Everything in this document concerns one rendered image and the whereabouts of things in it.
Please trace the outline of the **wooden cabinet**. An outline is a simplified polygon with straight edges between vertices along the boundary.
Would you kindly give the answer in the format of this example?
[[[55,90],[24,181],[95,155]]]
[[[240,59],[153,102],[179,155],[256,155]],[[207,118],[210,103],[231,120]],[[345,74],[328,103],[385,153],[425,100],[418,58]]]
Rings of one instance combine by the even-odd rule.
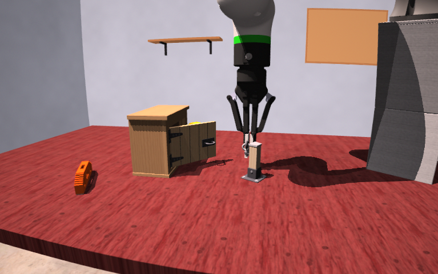
[[[216,156],[216,121],[187,125],[188,109],[158,105],[127,115],[133,176],[170,178],[180,165]]]

